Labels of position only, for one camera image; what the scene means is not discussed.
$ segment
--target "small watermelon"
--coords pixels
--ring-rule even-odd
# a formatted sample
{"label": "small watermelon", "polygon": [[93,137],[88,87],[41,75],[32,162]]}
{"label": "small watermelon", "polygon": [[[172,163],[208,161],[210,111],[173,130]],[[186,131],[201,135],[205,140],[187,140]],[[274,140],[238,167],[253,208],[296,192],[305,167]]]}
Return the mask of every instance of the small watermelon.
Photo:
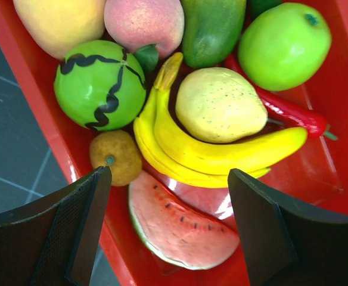
{"label": "small watermelon", "polygon": [[82,43],[61,61],[54,90],[61,109],[91,130],[114,130],[133,121],[146,98],[137,59],[120,45]]}
{"label": "small watermelon", "polygon": [[239,245],[236,232],[192,209],[145,171],[129,185],[129,211],[142,242],[177,266],[210,269]]}

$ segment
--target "peach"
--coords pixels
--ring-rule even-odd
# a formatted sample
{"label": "peach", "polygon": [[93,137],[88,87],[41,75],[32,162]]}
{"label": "peach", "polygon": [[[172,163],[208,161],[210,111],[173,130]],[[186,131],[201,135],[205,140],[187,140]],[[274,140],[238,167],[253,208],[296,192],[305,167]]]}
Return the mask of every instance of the peach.
{"label": "peach", "polygon": [[180,0],[107,0],[104,20],[118,44],[135,52],[154,43],[160,58],[179,46],[185,26]]}

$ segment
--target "banana stem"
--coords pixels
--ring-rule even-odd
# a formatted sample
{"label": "banana stem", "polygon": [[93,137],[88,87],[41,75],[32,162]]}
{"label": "banana stem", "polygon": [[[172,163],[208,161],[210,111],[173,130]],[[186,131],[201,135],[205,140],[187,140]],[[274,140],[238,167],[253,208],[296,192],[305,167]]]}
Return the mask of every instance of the banana stem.
{"label": "banana stem", "polygon": [[168,91],[174,83],[182,64],[184,55],[181,52],[176,52],[168,58],[158,72],[157,78],[154,81],[154,88],[160,91]]}

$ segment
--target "plastic fruit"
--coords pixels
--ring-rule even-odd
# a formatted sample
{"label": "plastic fruit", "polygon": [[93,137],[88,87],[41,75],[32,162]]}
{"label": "plastic fruit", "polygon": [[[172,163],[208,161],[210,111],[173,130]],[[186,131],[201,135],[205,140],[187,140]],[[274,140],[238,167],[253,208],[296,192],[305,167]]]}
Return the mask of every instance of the plastic fruit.
{"label": "plastic fruit", "polygon": [[66,55],[54,89],[63,111],[92,130],[129,124],[146,98],[145,76],[136,58],[118,44],[101,40],[83,43]]}
{"label": "plastic fruit", "polygon": [[307,138],[306,129],[296,127],[234,144],[201,142],[174,122],[168,109],[169,97],[168,88],[159,89],[156,93],[155,139],[163,152],[175,162],[201,173],[226,175],[234,168],[244,172],[266,168],[296,152]]}
{"label": "plastic fruit", "polygon": [[[133,128],[136,141],[146,161],[158,172],[191,186],[225,188],[228,186],[227,176],[229,172],[222,175],[213,175],[189,169],[170,158],[161,149],[154,136],[156,97],[162,93],[170,93],[171,85],[178,74],[182,59],[183,55],[177,52],[162,65],[143,111],[134,120]],[[270,170],[270,168],[263,168],[252,172],[250,175],[259,178]]]}
{"label": "plastic fruit", "polygon": [[234,49],[241,33],[246,0],[182,0],[185,33],[182,51],[191,67],[211,67]]}
{"label": "plastic fruit", "polygon": [[258,133],[267,111],[255,89],[240,74],[223,67],[190,73],[181,83],[176,115],[195,138],[230,143]]}
{"label": "plastic fruit", "polygon": [[239,245],[236,232],[190,208],[144,171],[129,185],[129,211],[142,242],[174,265],[210,269]]}
{"label": "plastic fruit", "polygon": [[125,186],[138,177],[142,160],[133,138],[123,130],[97,135],[89,147],[92,167],[109,166],[112,186]]}
{"label": "plastic fruit", "polygon": [[170,55],[184,34],[180,0],[109,0],[104,11],[109,35],[131,52],[156,44],[161,58]]}
{"label": "plastic fruit", "polygon": [[104,33],[105,0],[14,0],[14,6],[35,42],[58,59]]}
{"label": "plastic fruit", "polygon": [[256,85],[283,91],[311,78],[330,45],[329,27],[316,9],[284,3],[252,22],[241,38],[238,58]]}

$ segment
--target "gray floor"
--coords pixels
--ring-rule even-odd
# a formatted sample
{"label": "gray floor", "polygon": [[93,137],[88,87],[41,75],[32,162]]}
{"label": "gray floor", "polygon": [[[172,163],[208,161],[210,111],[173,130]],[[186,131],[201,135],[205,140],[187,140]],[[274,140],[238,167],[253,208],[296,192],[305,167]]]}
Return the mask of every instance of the gray floor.
{"label": "gray floor", "polygon": [[[66,184],[0,49],[0,213]],[[102,285],[119,283],[99,247],[91,286]]]}

